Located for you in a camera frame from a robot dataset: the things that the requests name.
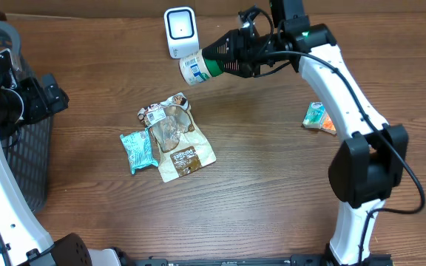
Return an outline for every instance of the snack packet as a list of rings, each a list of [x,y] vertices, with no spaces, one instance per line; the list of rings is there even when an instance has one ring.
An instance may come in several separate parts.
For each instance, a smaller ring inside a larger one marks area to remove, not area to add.
[[[150,165],[159,166],[152,156],[151,140],[147,129],[142,132],[134,132],[126,137],[121,135],[120,138],[127,152],[131,174],[134,174],[136,169]]]
[[[139,120],[149,128],[160,151],[159,172],[164,182],[190,174],[216,161],[208,140],[193,121],[191,106],[178,93],[142,108]]]
[[[307,129],[321,129],[331,134],[337,133],[330,116],[320,102],[310,103],[305,119],[303,120],[303,126]]]

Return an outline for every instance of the wooden table surface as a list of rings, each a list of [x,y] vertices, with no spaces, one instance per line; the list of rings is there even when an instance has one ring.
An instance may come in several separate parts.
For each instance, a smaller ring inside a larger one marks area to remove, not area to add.
[[[311,20],[331,28],[376,109],[405,125],[408,162],[426,191],[426,13]],[[48,201],[37,214],[54,239],[74,232],[90,248],[117,246],[139,259],[323,252],[337,220],[327,169],[339,142],[301,127],[319,99],[291,67],[190,87],[168,56],[162,18],[12,24],[33,69],[54,73],[70,96],[55,117]],[[233,17],[197,18],[200,46],[236,26]],[[156,168],[132,176],[119,135],[143,128],[139,108],[177,92],[190,100],[217,162],[169,183]],[[417,204],[405,174],[388,207]],[[380,214],[371,250],[391,253],[395,265],[426,265],[426,209]]]

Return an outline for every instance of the brown label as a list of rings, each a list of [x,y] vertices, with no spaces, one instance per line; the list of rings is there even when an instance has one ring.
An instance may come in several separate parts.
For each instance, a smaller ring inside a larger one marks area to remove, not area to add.
[[[170,154],[170,159],[172,159],[172,163],[179,177],[190,174],[201,168],[200,158],[198,158],[197,152],[193,146]]]

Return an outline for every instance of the light blue snack bag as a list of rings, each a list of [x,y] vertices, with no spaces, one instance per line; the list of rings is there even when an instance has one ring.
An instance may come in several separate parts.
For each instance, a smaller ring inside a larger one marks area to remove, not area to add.
[[[152,156],[148,129],[142,132],[134,132],[126,137],[121,135],[120,138],[127,152],[131,174],[135,173],[135,169],[141,169],[150,165],[159,166],[159,163]]]

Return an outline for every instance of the gray bin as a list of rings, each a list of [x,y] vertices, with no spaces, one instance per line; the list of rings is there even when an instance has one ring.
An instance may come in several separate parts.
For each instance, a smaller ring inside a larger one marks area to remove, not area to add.
[[[0,51],[11,49],[16,77],[19,80],[35,77],[21,55],[19,34],[11,25],[0,21]],[[47,167],[49,163],[50,135],[53,118],[49,117],[35,125],[21,127],[21,139],[14,147],[3,149],[7,163],[32,212],[40,211],[47,201]],[[13,135],[2,141],[8,146],[17,138]]]

